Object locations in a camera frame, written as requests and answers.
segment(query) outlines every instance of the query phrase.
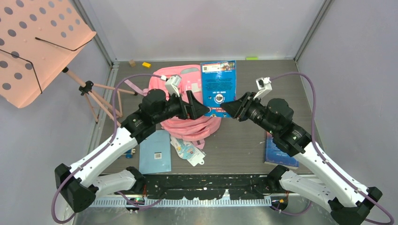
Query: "light blue notebook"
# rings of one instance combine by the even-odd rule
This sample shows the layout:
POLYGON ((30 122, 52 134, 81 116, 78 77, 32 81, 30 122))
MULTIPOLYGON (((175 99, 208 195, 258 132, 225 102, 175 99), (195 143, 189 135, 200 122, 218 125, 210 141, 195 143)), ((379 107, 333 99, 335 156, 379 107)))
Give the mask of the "light blue notebook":
POLYGON ((139 146, 139 171, 142 174, 171 171, 170 134, 157 130, 139 146))

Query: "gray wall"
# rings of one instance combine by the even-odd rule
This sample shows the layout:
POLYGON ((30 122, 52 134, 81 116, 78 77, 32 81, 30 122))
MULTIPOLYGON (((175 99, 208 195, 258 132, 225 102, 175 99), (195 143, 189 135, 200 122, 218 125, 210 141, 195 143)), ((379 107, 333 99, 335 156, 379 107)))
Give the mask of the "gray wall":
MULTIPOLYGON (((317 91, 316 124, 327 153, 381 189, 380 202, 392 215, 398 215, 397 11, 396 0, 335 1, 298 63, 317 91)), ((308 85, 306 91, 312 99, 308 85)), ((388 221, 376 208, 370 218, 388 221)))
MULTIPOLYGON (((105 83, 109 67, 90 42, 70 63, 83 80, 105 83)), ((32 104, 17 109, 0 97, 1 224, 49 225, 54 169, 87 153, 94 119, 78 85, 61 73, 32 104)), ((58 211, 65 201, 58 198, 58 211)))
POLYGON ((239 60, 292 59, 323 0, 82 3, 107 50, 119 61, 239 60))

